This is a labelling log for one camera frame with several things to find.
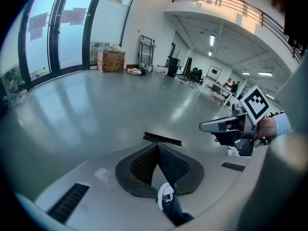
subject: vent grille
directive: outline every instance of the vent grille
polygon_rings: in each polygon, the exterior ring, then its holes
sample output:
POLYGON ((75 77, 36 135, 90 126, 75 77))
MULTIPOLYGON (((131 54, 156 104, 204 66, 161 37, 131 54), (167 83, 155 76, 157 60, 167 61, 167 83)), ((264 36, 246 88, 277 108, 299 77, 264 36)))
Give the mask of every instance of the vent grille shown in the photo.
POLYGON ((178 146, 182 146, 182 141, 179 140, 174 140, 171 138, 167 138, 164 136, 144 132, 143 139, 146 141, 151 141, 151 142, 164 142, 164 143, 170 143, 170 144, 175 144, 178 146))
POLYGON ((60 223, 65 223, 73 213, 83 196, 90 187, 75 184, 72 188, 51 208, 48 215, 60 223))
POLYGON ((243 172, 245 169, 245 166, 243 165, 232 164, 232 163, 227 163, 227 162, 224 162, 221 166, 229 168, 229 169, 233 169, 236 171, 240 171, 240 172, 243 172))

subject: desk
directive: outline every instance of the desk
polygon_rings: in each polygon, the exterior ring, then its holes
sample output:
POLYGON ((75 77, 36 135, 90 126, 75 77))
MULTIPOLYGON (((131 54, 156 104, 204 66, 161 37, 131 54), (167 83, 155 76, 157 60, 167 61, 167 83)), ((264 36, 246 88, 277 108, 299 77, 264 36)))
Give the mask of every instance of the desk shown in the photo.
POLYGON ((225 102, 223 103, 223 105, 226 105, 227 102, 228 102, 228 101, 230 100, 230 98, 232 97, 233 92, 231 92, 230 90, 226 89, 225 87, 223 87, 222 85, 216 83, 215 81, 211 80, 211 79, 208 78, 208 77, 206 77, 206 78, 204 79, 204 82, 203 82, 203 84, 202 84, 202 87, 201 87, 200 91, 203 92, 205 86, 208 85, 208 84, 214 84, 215 86, 218 86, 218 87, 220 88, 220 97, 219 97, 219 98, 220 98, 221 100, 222 100, 222 91, 225 91, 225 92, 227 92, 227 93, 229 94, 229 96, 226 98, 225 102))

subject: balcony railing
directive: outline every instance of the balcony railing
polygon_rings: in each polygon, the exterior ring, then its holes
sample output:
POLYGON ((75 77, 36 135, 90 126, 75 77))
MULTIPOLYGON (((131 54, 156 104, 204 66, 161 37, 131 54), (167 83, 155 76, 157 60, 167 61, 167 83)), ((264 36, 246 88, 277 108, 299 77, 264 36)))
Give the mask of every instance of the balcony railing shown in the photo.
POLYGON ((279 40, 287 47, 287 49, 292 54, 292 57, 299 63, 302 59, 300 50, 295 46, 291 46, 288 43, 288 36, 283 34, 283 26, 275 21, 268 14, 262 10, 256 8, 255 6, 243 1, 243 0, 172 0, 175 1, 198 1, 207 2, 214 6, 224 6, 238 11, 246 17, 250 17, 255 20, 259 25, 266 27, 271 31, 279 40))

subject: cardboard box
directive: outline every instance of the cardboard box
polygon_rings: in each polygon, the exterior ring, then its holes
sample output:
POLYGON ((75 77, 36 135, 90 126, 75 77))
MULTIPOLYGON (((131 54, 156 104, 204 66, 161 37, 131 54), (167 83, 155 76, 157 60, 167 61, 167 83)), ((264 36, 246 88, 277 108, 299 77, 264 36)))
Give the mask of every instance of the cardboard box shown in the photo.
POLYGON ((101 72, 123 71, 125 53, 102 50, 97 54, 97 68, 101 72))

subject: sleeve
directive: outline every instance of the sleeve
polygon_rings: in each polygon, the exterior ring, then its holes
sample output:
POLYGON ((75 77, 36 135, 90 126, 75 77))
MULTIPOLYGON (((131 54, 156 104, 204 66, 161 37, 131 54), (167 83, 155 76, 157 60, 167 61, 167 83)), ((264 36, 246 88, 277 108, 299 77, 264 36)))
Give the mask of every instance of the sleeve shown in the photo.
POLYGON ((275 115, 273 118, 276 123, 276 136, 292 132, 291 124, 286 113, 275 115))

